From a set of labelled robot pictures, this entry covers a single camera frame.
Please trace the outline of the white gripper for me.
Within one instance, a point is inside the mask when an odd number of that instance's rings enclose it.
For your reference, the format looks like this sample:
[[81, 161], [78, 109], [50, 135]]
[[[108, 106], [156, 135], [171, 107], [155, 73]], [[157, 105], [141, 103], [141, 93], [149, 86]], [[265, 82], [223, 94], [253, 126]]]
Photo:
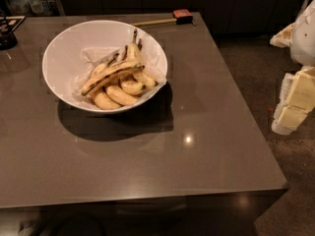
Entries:
[[292, 23], [270, 39], [270, 44], [290, 47], [291, 58], [303, 66], [295, 75], [283, 78], [280, 102], [274, 113], [272, 130], [290, 135], [315, 108], [315, 8], [307, 7]]

